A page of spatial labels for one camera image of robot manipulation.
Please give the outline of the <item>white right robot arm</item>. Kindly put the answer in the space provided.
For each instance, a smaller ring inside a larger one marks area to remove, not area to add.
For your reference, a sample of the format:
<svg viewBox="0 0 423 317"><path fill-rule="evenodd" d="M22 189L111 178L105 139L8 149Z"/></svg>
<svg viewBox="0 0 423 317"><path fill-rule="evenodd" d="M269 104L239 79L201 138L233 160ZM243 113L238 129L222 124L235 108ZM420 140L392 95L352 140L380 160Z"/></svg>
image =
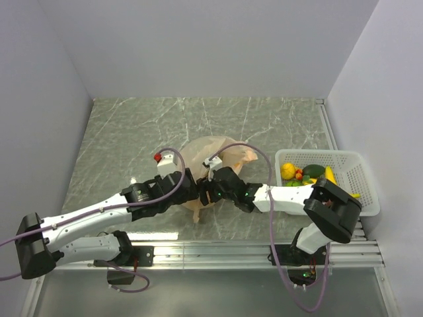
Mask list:
<svg viewBox="0 0 423 317"><path fill-rule="evenodd" d="M224 167L200 178L197 187L203 205L225 199L245 213L308 216L312 223L299 230L291 247L291 256L299 264L307 263L330 242L350 243L362 212L356 198L325 178L306 186L270 186L246 183L232 168Z"/></svg>

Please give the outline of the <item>yellow pear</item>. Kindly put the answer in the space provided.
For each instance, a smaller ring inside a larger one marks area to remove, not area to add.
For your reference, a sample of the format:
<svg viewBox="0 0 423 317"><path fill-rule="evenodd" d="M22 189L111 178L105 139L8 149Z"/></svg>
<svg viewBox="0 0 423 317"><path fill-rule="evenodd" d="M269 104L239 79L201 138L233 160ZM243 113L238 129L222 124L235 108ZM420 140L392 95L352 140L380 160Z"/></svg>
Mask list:
<svg viewBox="0 0 423 317"><path fill-rule="evenodd" d="M295 178L296 172L297 167L290 162L284 163L280 167L280 174L283 180L291 180Z"/></svg>

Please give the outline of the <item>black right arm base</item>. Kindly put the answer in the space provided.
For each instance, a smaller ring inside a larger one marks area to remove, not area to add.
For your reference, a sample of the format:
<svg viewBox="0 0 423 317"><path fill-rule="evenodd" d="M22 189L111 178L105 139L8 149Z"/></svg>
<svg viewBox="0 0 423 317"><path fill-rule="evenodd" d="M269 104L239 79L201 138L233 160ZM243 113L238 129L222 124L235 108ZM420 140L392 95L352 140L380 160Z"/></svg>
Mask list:
<svg viewBox="0 0 423 317"><path fill-rule="evenodd" d="M326 246L314 254L304 253L287 244L277 244L275 249L280 265L287 267L289 280L294 285L308 287L317 282L317 266L325 264Z"/></svg>

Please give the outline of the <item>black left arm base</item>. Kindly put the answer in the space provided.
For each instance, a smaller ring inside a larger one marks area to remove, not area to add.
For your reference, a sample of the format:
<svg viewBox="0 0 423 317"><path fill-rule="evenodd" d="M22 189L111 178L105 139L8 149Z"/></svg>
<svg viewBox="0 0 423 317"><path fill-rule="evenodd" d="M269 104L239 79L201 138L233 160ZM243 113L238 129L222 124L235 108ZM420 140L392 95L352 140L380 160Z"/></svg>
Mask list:
<svg viewBox="0 0 423 317"><path fill-rule="evenodd" d="M95 260L93 266L107 269L109 288L121 293L140 293L146 291L151 283L149 278L142 274L141 268L153 265L154 250L154 246L135 246L131 254L124 256L122 260ZM130 289L136 278L142 279L145 285L140 289Z"/></svg>

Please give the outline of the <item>bright green apple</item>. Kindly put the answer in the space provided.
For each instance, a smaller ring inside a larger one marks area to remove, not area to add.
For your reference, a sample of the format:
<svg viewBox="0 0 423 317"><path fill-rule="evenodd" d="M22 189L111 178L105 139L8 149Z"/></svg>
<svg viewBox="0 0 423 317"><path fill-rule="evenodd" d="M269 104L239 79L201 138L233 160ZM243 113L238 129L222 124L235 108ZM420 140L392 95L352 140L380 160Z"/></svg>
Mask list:
<svg viewBox="0 0 423 317"><path fill-rule="evenodd" d="M302 185L303 185L302 182L300 182L298 180L291 180L291 181L285 183L286 187L300 187Z"/></svg>

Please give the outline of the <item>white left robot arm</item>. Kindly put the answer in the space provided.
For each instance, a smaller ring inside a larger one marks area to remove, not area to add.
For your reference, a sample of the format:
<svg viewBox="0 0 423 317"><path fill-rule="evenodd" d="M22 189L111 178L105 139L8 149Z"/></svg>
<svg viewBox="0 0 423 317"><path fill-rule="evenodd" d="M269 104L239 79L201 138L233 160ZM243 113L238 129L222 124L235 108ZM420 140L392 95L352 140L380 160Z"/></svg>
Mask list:
<svg viewBox="0 0 423 317"><path fill-rule="evenodd" d="M86 260L126 265L133 258L128 235L120 230L104 238L94 231L162 214L173 205L198 198L188 168L144 183L134 183L92 206L55 217L31 213L20 222L15 247L23 279L41 277L58 266Z"/></svg>

